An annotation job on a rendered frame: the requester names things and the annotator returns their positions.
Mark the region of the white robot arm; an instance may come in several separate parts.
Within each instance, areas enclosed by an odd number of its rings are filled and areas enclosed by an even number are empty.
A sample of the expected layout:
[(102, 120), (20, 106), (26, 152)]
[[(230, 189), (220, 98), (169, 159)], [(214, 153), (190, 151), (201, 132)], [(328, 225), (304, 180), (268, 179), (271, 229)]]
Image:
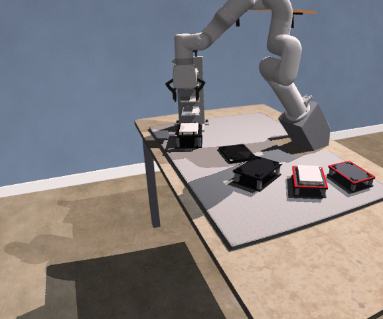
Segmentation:
[(210, 47), (247, 10), (271, 10), (267, 48), (272, 54), (281, 56), (281, 60), (265, 57), (259, 70), (285, 108), (286, 118), (290, 121), (303, 119), (310, 111), (309, 101), (313, 97), (301, 97), (293, 83), (299, 68), (301, 43), (289, 35), (293, 17), (289, 0), (228, 0), (201, 33), (175, 35), (172, 63), (193, 64), (192, 50), (203, 51)]

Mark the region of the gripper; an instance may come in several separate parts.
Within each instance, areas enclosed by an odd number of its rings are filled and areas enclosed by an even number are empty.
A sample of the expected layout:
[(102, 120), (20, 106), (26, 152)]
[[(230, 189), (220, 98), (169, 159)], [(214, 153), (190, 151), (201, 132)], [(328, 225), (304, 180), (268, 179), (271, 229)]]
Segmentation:
[[(197, 87), (197, 81), (201, 83), (199, 87)], [(170, 86), (172, 82), (174, 88)], [(173, 79), (166, 82), (165, 85), (173, 93), (175, 102), (177, 101), (177, 92), (175, 92), (177, 88), (194, 88), (196, 90), (196, 101), (198, 101), (199, 91), (205, 85), (205, 81), (197, 77), (195, 64), (175, 65), (173, 67)]]

